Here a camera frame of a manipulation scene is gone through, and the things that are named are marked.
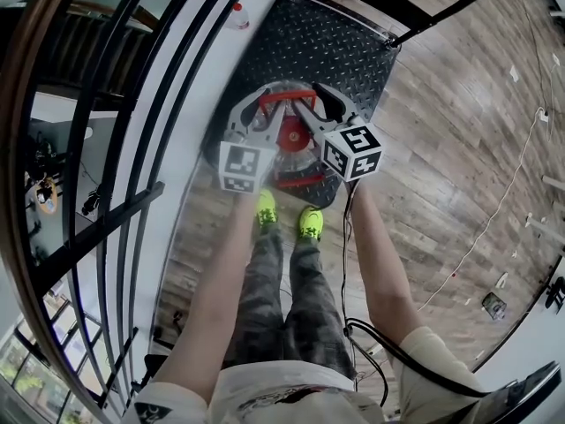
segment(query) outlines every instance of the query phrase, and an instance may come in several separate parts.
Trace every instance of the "metal tread plate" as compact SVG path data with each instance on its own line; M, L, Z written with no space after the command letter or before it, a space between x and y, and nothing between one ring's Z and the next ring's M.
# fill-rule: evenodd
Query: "metal tread plate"
M385 45L379 30L371 29L373 24L364 18L359 17L359 23L345 15L350 11L321 1L275 0L208 125L203 149L209 162L217 164L218 146L234 105L278 80L316 81L334 87L349 96L365 120L371 119L399 49ZM334 182L328 183L328 196L319 189L315 194L321 199L306 201L326 207L337 191ZM310 197L310 193L296 193L298 188L283 190L301 199Z

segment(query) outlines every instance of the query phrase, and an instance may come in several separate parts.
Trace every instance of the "outlet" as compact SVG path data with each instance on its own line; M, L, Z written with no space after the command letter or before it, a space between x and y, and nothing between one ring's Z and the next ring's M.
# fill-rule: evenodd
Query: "outlet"
M538 116L539 116L539 120L542 121L543 123L549 122L549 113L547 113L547 110L539 109Z

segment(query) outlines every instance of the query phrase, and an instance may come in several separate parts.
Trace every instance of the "leg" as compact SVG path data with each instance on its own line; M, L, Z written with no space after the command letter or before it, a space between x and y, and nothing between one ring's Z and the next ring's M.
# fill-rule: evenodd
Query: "leg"
M318 240L299 238L290 259L292 308L284 334L284 358L329 367L353 380L356 372L345 344L334 296L321 273Z
M283 357L282 277L281 230L278 223L269 223L261 229L245 272L236 328L222 368Z

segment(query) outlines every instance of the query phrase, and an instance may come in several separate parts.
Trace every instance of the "person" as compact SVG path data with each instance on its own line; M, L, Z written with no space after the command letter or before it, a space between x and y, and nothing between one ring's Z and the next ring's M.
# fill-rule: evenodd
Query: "person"
M245 267L255 215L260 235ZM424 326L400 257L369 187L361 182L351 218L374 327L433 371L480 390L475 376ZM290 259L292 306L283 319L283 239L275 199L239 194L223 238L194 293L185 328L123 422L381 423L382 410L353 390L356 372L333 294L322 274L323 215L306 208ZM472 408L392 360L402 422L425 423Z

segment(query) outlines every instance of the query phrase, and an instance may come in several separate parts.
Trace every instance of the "wooden floor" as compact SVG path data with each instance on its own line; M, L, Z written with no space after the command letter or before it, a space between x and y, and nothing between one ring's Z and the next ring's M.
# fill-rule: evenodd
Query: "wooden floor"
M336 0L386 29L402 29L370 7L354 0ZM411 0L436 13L455 0ZM544 95L552 108L552 53L565 61L565 35L548 15L547 0L524 0L539 38ZM519 81L510 69L515 66ZM553 74L557 105L551 140L538 123L508 198L488 233L466 258L456 277L421 314L470 368L475 367L512 329L530 305L556 261L557 247L524 228L532 212L558 227L552 201L558 193L541 182L547 174L565 180L565 107L562 73ZM480 0L471 8L406 42L373 116L386 146L380 172L371 177L373 196L403 259L414 298L423 304L456 268L498 207L524 147L534 114L543 103L531 31L521 0ZM184 316L214 234L229 212L230 200L211 185L213 172L201 165L179 218L170 253L156 324L163 339L174 342L172 315ZM278 193L280 215L290 253L293 224L303 203ZM321 241L325 275L339 298L342 281L341 191L325 211ZM347 307L350 316L366 319L363 285L355 245L350 244ZM506 318L494 322L481 310L481 300L508 272L507 285L496 293L508 303ZM290 300L282 293L285 302ZM360 343L372 342L359 335ZM386 413L397 407L397 387L390 382ZM358 357L359 389L380 400L382 382Z

